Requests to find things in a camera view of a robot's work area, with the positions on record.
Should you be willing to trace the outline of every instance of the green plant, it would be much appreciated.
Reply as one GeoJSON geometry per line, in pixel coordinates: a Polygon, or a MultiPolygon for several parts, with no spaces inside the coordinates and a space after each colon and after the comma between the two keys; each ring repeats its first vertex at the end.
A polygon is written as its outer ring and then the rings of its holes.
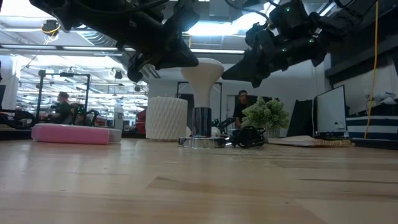
{"type": "Polygon", "coordinates": [[[246,115],[242,120],[243,126],[255,128],[280,129],[289,126],[289,113],[283,110],[284,104],[271,100],[267,103],[259,96],[257,103],[243,110],[246,115]]]}

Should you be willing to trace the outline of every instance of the machine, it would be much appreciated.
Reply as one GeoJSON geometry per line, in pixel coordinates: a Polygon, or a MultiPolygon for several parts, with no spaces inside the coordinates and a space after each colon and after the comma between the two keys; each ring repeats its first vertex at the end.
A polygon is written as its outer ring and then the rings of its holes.
{"type": "MultiPolygon", "coordinates": [[[[82,24],[117,40],[123,50],[128,45],[136,50],[131,57],[127,75],[138,82],[139,70],[147,63],[157,70],[171,67],[195,67],[198,59],[182,39],[182,32],[189,30],[199,20],[193,10],[196,0],[178,0],[174,14],[164,24],[162,10],[168,0],[30,0],[31,4],[55,16],[66,32],[82,24]]],[[[242,9],[238,3],[258,4],[257,1],[225,0],[230,6],[242,9]]],[[[377,0],[350,0],[336,14],[325,17],[316,12],[308,15],[301,0],[291,0],[277,5],[267,15],[264,25],[254,24],[246,33],[242,61],[225,71],[225,80],[251,82],[258,87],[272,72],[286,70],[291,65],[311,60],[319,65],[333,43],[344,42],[356,31],[364,15],[377,0]]]]}

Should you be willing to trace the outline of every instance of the yellow cable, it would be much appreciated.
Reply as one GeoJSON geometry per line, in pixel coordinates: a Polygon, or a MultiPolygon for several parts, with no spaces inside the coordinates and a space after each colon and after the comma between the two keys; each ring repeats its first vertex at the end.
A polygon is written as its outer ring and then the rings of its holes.
{"type": "Polygon", "coordinates": [[[57,28],[55,28],[54,30],[51,30],[51,31],[44,31],[43,30],[43,25],[42,25],[42,31],[43,31],[43,33],[45,33],[45,34],[51,34],[51,33],[53,33],[53,32],[55,32],[55,31],[57,31],[57,30],[59,30],[61,28],[61,25],[59,25],[57,28]]]}
{"type": "Polygon", "coordinates": [[[369,106],[369,114],[368,114],[368,124],[366,125],[366,131],[364,135],[364,139],[368,137],[369,125],[371,123],[371,113],[372,113],[372,105],[373,105],[373,92],[374,86],[376,84],[376,70],[377,70],[377,52],[378,52],[378,31],[379,31],[379,1],[376,2],[376,26],[374,31],[374,67],[373,67],[373,84],[372,84],[372,92],[371,92],[371,103],[369,106]]]}
{"type": "Polygon", "coordinates": [[[47,40],[45,43],[44,43],[44,45],[47,45],[47,44],[49,44],[51,41],[51,39],[52,39],[52,37],[54,36],[54,34],[55,34],[55,32],[53,32],[52,33],[52,35],[51,35],[51,37],[49,38],[49,40],[47,40]]]}

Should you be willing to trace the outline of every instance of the pink foam block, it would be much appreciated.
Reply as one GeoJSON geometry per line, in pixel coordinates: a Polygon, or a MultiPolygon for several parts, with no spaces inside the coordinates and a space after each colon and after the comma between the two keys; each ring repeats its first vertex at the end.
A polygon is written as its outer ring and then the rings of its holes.
{"type": "Polygon", "coordinates": [[[105,145],[109,143],[109,131],[64,125],[35,126],[32,130],[32,139],[52,143],[105,145]]]}

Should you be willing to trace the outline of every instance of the desk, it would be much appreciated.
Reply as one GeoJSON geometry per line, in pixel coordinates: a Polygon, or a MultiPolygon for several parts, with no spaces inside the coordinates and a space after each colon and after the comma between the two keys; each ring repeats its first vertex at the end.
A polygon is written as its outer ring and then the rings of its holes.
{"type": "Polygon", "coordinates": [[[2,224],[398,223],[398,154],[0,142],[2,224]]]}

